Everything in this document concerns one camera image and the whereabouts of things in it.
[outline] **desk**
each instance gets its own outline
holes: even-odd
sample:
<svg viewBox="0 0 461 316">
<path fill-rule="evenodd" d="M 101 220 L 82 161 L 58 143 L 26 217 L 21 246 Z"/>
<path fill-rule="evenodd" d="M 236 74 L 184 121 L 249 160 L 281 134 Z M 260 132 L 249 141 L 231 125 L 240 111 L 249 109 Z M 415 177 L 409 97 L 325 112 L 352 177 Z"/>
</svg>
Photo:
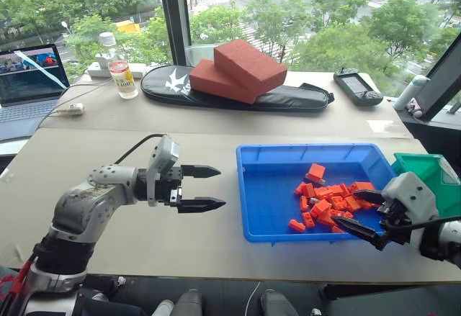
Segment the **desk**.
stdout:
<svg viewBox="0 0 461 316">
<path fill-rule="evenodd" d="M 271 246 L 270 243 L 247 242 L 243 236 L 236 173 L 235 150 L 238 145 L 371 142 L 380 147 L 390 162 L 394 152 L 424 153 L 421 143 L 414 140 L 393 116 L 395 112 L 390 111 L 389 104 L 381 104 L 366 113 L 375 120 L 395 120 L 394 130 L 374 132 L 367 124 L 370 117 L 360 119 L 357 112 L 363 112 L 349 106 L 349 102 L 343 103 L 347 99 L 341 95 L 336 96 L 336 101 L 326 111 L 310 116 L 218 110 L 210 113 L 210 110 L 180 109 L 156 103 L 150 108 L 140 95 L 134 101 L 120 102 L 120 112 L 130 115 L 135 127 L 127 131 L 117 129 L 117 123 L 109 121 L 112 114 L 122 126 L 129 124 L 129 120 L 123 119 L 116 111 L 117 107 L 108 105 L 111 101 L 118 101 L 116 91 L 101 90 L 102 94 L 107 94 L 107 101 L 85 100 L 89 108 L 85 114 L 87 117 L 71 118 L 67 122 L 67 119 L 49 119 L 47 127 L 38 130 L 9 165 L 14 178 L 8 183 L 0 182 L 0 243 L 4 246 L 0 248 L 0 263 L 4 264 L 2 250 L 17 244 L 26 255 L 32 249 L 48 230 L 59 197 L 68 188 L 85 180 L 93 167 L 113 162 L 153 131 L 165 131 L 171 133 L 182 147 L 179 163 L 208 164 L 223 173 L 211 179 L 185 179 L 184 197 L 211 196 L 224 199 L 227 204 L 203 215 L 178 215 L 172 208 L 161 205 L 149 208 L 146 203 L 121 207 L 97 243 L 89 264 L 90 272 L 348 283 L 461 281 L 461 272 L 456 266 L 423 258 L 408 245 L 391 243 L 379 252 L 360 240 Z M 101 99 L 101 94 L 96 94 L 98 91 L 94 96 Z M 91 109 L 91 104 L 98 106 L 106 116 L 105 121 L 91 121 L 91 114 L 96 111 Z M 332 119 L 329 112 L 336 111 L 334 106 L 349 109 L 350 112 L 346 112 L 348 118 Z M 138 118 L 140 121 L 136 122 L 141 107 L 158 117 L 151 121 Z M 213 114 L 223 123 L 211 126 L 219 122 Z M 195 121 L 186 122 L 189 116 Z M 354 125 L 361 130 L 351 130 L 349 117 L 354 118 Z M 259 123 L 251 133 L 246 118 L 248 122 Z M 291 121 L 296 121 L 298 126 L 294 128 Z M 341 129 L 335 121 L 347 128 Z M 104 126 L 103 130 L 98 130 L 100 125 Z M 332 126 L 341 129 L 343 137 L 324 129 Z M 153 146 L 154 142 L 141 146 L 124 164 L 145 167 Z M 18 220 L 19 215 L 23 215 L 23 223 Z"/>
</svg>

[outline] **laptop keyboard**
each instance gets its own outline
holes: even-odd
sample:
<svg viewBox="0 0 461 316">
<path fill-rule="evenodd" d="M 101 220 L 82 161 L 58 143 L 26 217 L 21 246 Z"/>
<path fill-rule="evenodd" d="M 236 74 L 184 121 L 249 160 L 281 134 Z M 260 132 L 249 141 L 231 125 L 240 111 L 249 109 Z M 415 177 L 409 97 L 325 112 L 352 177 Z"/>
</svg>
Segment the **laptop keyboard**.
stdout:
<svg viewBox="0 0 461 316">
<path fill-rule="evenodd" d="M 31 105 L 2 107 L 0 109 L 0 123 L 11 122 L 12 120 L 43 117 L 47 115 L 54 106 L 55 103 L 53 101 L 47 101 Z"/>
</svg>

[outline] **black bag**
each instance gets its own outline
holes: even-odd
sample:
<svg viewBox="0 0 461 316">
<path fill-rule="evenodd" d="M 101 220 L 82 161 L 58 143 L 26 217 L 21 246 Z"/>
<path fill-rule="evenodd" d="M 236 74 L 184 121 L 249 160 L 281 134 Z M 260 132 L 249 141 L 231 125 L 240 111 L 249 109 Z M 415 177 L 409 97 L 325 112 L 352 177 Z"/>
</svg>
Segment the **black bag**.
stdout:
<svg viewBox="0 0 461 316">
<path fill-rule="evenodd" d="M 333 93 L 303 83 L 299 88 L 279 86 L 258 96 L 252 105 L 202 93 L 190 88 L 189 66 L 161 66 L 141 80 L 144 94 L 156 101 L 182 106 L 244 109 L 250 111 L 312 112 L 324 109 L 334 100 Z"/>
</svg>

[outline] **plastic bottle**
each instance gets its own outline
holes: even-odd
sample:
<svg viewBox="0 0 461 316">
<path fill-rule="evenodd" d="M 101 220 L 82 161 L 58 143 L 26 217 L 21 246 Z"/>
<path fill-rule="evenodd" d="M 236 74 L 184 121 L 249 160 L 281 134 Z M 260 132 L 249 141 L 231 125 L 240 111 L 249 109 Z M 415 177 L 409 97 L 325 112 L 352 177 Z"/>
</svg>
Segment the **plastic bottle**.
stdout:
<svg viewBox="0 0 461 316">
<path fill-rule="evenodd" d="M 171 311 L 173 311 L 174 303 L 169 300 L 165 299 L 160 302 L 157 306 L 156 311 L 153 312 L 152 316 L 170 316 Z"/>
<path fill-rule="evenodd" d="M 416 75 L 413 80 L 403 90 L 402 94 L 397 98 L 394 103 L 394 109 L 400 111 L 405 108 L 405 105 L 410 102 L 411 98 L 414 98 L 417 93 L 426 85 L 429 79 L 422 75 Z"/>
<path fill-rule="evenodd" d="M 128 62 L 117 49 L 117 42 L 115 41 L 114 34 L 111 32 L 101 33 L 99 35 L 99 41 L 106 47 L 107 66 L 112 79 L 117 85 L 118 94 L 123 99 L 133 99 L 137 97 L 138 89 L 133 80 L 133 75 L 131 74 Z"/>
</svg>

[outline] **laptop screen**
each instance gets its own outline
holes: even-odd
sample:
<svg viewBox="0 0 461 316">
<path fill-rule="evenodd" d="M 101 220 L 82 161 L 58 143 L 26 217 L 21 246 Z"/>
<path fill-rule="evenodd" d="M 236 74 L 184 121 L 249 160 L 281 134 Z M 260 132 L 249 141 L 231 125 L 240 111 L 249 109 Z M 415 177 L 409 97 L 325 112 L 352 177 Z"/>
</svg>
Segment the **laptop screen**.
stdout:
<svg viewBox="0 0 461 316">
<path fill-rule="evenodd" d="M 69 87 L 54 45 L 0 53 L 0 104 L 57 97 Z"/>
</svg>

